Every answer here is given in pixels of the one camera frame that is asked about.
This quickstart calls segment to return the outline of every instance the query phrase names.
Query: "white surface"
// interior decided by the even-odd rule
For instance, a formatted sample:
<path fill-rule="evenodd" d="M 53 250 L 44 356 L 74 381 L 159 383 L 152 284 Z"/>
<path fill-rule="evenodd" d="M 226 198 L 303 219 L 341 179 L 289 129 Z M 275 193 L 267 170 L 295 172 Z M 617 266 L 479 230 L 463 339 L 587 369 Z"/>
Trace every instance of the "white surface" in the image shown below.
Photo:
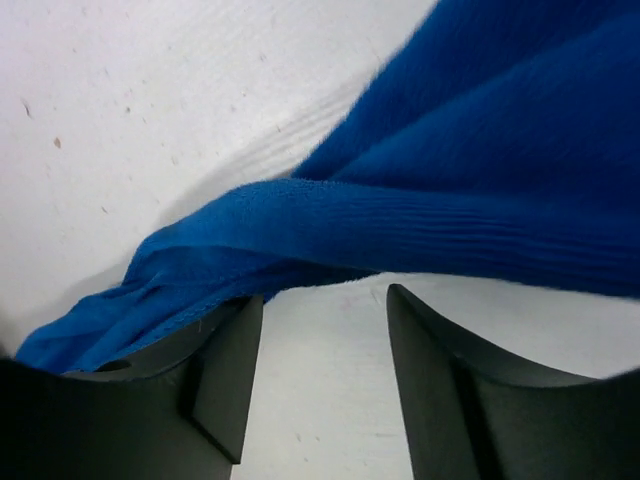
<path fill-rule="evenodd" d="M 304 158 L 431 5 L 6 3 L 0 336 L 10 349 L 115 283 L 157 227 Z M 384 315 L 394 278 L 294 290 L 267 306 L 234 479 L 410 478 Z M 595 376 L 640 364 L 637 303 L 488 280 L 401 280 L 543 363 Z"/>

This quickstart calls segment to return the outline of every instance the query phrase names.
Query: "blue fabric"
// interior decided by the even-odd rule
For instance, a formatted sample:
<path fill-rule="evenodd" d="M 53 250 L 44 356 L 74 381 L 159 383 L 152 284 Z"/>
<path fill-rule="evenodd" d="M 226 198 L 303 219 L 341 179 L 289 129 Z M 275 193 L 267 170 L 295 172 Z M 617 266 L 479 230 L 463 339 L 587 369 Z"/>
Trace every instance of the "blue fabric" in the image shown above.
<path fill-rule="evenodd" d="M 151 235 L 18 360 L 92 370 L 229 298 L 381 271 L 640 296 L 639 7 L 443 0 L 292 178 Z"/>

